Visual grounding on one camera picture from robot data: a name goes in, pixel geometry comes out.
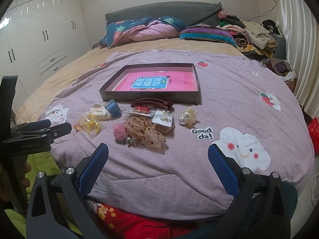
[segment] hand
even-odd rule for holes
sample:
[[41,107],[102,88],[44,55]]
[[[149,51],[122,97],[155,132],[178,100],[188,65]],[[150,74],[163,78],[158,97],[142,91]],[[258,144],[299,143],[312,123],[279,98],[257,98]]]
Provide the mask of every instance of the hand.
[[[3,169],[3,166],[2,164],[0,164],[0,176],[1,176],[1,173],[2,173],[2,169]],[[24,167],[23,167],[23,170],[25,173],[28,173],[31,171],[31,165],[26,163],[24,164]],[[29,179],[27,178],[23,178],[21,180],[21,185],[25,188],[28,188],[31,186],[31,183],[29,181]],[[6,191],[4,191],[3,189],[3,185],[1,183],[1,180],[0,180],[0,199],[2,199],[3,201],[6,201],[6,202],[10,202],[10,198],[9,198],[9,195],[6,193]]]

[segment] white striped curtain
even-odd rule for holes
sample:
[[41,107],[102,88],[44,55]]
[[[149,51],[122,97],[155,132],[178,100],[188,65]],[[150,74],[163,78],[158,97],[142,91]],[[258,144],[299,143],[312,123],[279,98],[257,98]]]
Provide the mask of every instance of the white striped curtain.
[[287,61],[298,76],[295,96],[319,116],[319,25],[304,0],[277,0],[277,25],[287,40]]

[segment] shallow box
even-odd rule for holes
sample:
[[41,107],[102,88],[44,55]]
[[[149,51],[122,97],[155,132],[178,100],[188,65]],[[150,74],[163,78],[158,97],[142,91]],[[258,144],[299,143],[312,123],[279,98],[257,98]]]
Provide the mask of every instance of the shallow box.
[[195,66],[186,63],[127,65],[99,92],[104,101],[157,98],[185,104],[198,104],[200,95]]

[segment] metal screw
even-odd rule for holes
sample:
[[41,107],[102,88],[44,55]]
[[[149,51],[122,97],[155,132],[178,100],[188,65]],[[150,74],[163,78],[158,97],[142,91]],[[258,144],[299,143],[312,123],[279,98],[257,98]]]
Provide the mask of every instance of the metal screw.
[[37,176],[38,178],[42,178],[44,176],[44,172],[39,172]]
[[279,178],[278,172],[273,172],[273,173],[272,173],[272,176],[273,176],[274,178]]
[[248,168],[242,169],[243,174],[250,174],[250,170]]
[[70,167],[65,171],[67,174],[72,174],[74,172],[74,168]]

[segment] maroon hair clip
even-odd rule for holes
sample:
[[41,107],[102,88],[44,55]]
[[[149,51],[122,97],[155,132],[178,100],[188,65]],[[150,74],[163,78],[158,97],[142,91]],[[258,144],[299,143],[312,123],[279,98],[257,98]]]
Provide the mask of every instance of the maroon hair clip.
[[168,110],[169,108],[173,107],[173,103],[155,98],[144,98],[131,103],[132,108],[137,106],[153,106],[162,110]]

